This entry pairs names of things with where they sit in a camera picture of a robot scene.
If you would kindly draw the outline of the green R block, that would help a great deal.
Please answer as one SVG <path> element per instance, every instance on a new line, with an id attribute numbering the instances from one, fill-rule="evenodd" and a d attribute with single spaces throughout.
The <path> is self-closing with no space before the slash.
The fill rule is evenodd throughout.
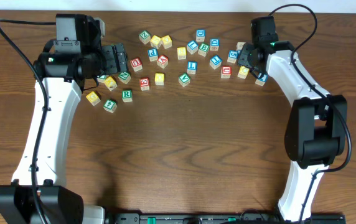
<path id="1" fill-rule="evenodd" d="M 133 101 L 133 93 L 131 90 L 123 90 L 122 91 L 122 100 L 125 103 L 129 103 Z"/>

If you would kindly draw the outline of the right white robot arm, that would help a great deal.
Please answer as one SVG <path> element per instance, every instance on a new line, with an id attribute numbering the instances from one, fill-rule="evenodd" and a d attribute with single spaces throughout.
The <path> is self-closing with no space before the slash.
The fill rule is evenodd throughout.
<path id="1" fill-rule="evenodd" d="M 278 200 L 279 217 L 286 223 L 312 219 L 311 205 L 321 177 L 352 142 L 347 101 L 323 89 L 302 65 L 288 41 L 245 43 L 238 64 L 258 80 L 272 78 L 291 105 L 284 146 L 291 164 L 286 186 Z"/>

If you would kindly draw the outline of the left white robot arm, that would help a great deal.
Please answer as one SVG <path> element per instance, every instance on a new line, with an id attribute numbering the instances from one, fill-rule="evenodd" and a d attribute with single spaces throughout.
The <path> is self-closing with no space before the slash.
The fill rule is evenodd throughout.
<path id="1" fill-rule="evenodd" d="M 40 80 L 29 135 L 11 183 L 0 185 L 0 214 L 7 223 L 113 223 L 105 208 L 66 188 L 65 158 L 85 80 L 128 71 L 124 45 L 53 41 L 34 67 Z"/>

